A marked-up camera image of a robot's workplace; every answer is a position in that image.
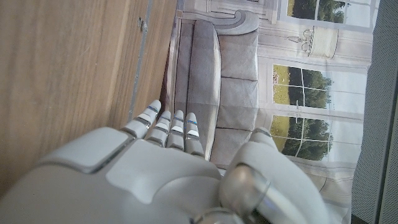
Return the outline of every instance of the green tree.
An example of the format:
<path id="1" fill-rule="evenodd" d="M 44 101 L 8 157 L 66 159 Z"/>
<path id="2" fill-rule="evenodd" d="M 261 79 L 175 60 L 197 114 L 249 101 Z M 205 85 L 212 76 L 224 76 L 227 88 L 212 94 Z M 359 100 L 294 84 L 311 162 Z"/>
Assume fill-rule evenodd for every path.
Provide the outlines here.
<path id="1" fill-rule="evenodd" d="M 315 108 L 326 108 L 326 104 L 330 102 L 328 94 L 331 86 L 331 80 L 322 75 L 319 71 L 302 70 L 299 68 L 289 67 L 289 98 L 290 104 L 295 105 L 298 102 L 299 106 L 309 106 Z M 303 97 L 303 89 L 305 93 L 305 102 Z M 289 120 L 290 138 L 303 138 L 304 142 L 294 139 L 288 139 L 285 142 L 282 153 L 295 156 L 297 150 L 300 148 L 298 156 L 304 159 L 314 161 L 321 160 L 328 152 L 328 140 L 333 139 L 333 136 L 328 132 L 329 124 L 326 121 L 318 119 L 296 119 Z"/>
<path id="2" fill-rule="evenodd" d="M 345 2 L 335 0 L 320 0 L 318 7 L 318 20 L 343 23 Z M 293 6 L 293 17 L 300 19 L 315 19 L 317 1 L 295 0 Z"/>

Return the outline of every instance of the gray fabric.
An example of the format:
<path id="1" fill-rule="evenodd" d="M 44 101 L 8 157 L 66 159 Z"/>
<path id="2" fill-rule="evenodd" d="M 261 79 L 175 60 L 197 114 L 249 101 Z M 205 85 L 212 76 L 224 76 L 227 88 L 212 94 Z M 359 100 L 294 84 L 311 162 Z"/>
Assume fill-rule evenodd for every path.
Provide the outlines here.
<path id="1" fill-rule="evenodd" d="M 215 138 L 218 105 L 188 103 L 188 111 L 196 115 L 200 143 L 205 155 L 210 155 Z"/>
<path id="2" fill-rule="evenodd" d="M 217 128 L 210 162 L 228 166 L 250 135 L 250 131 Z"/>
<path id="3" fill-rule="evenodd" d="M 196 21 L 189 79 L 188 102 L 219 105 L 221 85 L 220 50 L 214 26 Z"/>
<path id="4" fill-rule="evenodd" d="M 186 114 L 188 78 L 191 63 L 193 38 L 193 25 L 181 24 L 180 47 L 178 51 L 177 74 L 175 79 L 175 110 L 181 110 Z"/>
<path id="5" fill-rule="evenodd" d="M 220 105 L 221 62 L 217 33 L 210 22 L 196 21 L 189 74 L 188 111 L 195 113 L 205 156 L 213 145 Z"/>
<path id="6" fill-rule="evenodd" d="M 259 107 L 258 82 L 221 78 L 217 127 L 252 131 Z"/>
<path id="7" fill-rule="evenodd" d="M 243 35 L 220 35 L 221 76 L 258 80 L 258 31 Z"/>

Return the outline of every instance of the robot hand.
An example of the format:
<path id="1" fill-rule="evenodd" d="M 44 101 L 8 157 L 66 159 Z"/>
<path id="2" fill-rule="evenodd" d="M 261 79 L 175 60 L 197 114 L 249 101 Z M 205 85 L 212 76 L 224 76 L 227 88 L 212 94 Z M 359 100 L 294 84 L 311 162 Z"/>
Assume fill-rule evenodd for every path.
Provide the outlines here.
<path id="1" fill-rule="evenodd" d="M 155 100 L 121 131 L 96 129 L 41 158 L 0 200 L 2 223 L 328 222 L 315 186 L 266 129 L 221 177 L 203 159 L 195 115 L 184 124 L 165 111 L 149 131 L 159 110 Z"/>
<path id="2" fill-rule="evenodd" d="M 277 150 L 265 128 L 255 129 L 230 163 L 220 201 L 245 223 L 329 222 L 312 181 Z"/>
<path id="3" fill-rule="evenodd" d="M 203 148 L 199 141 L 197 118 L 194 113 L 187 114 L 187 121 L 184 127 L 182 111 L 176 111 L 172 121 L 171 113 L 169 111 L 164 111 L 155 127 L 147 134 L 147 130 L 155 121 L 160 107 L 159 100 L 153 101 L 138 117 L 134 118 L 122 130 L 132 134 L 135 138 L 146 138 L 148 142 L 157 146 L 174 148 L 194 156 L 205 158 Z"/>

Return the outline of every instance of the wooden panel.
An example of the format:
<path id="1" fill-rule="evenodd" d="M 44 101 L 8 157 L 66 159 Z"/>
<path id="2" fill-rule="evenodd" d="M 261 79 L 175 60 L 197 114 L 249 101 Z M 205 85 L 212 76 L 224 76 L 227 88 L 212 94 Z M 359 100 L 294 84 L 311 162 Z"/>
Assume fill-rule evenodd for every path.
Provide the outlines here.
<path id="1" fill-rule="evenodd" d="M 146 9 L 146 0 L 0 1 L 0 195 L 44 154 L 126 116 L 109 119 L 134 82 Z"/>
<path id="2" fill-rule="evenodd" d="M 142 32 L 138 26 L 138 20 L 139 18 L 146 18 L 148 6 L 148 0 L 140 2 L 136 0 L 131 1 L 132 4 L 130 5 L 128 22 L 125 28 L 121 58 L 118 64 L 119 69 L 117 70 L 118 75 L 108 121 L 108 126 L 114 128 L 120 128 L 127 123 L 141 47 Z"/>
<path id="3" fill-rule="evenodd" d="M 133 115 L 159 99 L 177 0 L 153 1 Z"/>

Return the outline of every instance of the gray sofa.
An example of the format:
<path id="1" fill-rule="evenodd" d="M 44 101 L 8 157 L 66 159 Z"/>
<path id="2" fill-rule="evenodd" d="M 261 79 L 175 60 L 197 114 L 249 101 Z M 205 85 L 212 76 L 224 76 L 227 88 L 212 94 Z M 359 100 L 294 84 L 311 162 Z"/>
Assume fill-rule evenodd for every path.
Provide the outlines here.
<path id="1" fill-rule="evenodd" d="M 259 21 L 246 11 L 229 24 L 192 17 L 181 27 L 174 108 L 196 114 L 206 159 L 224 166 L 254 129 Z"/>

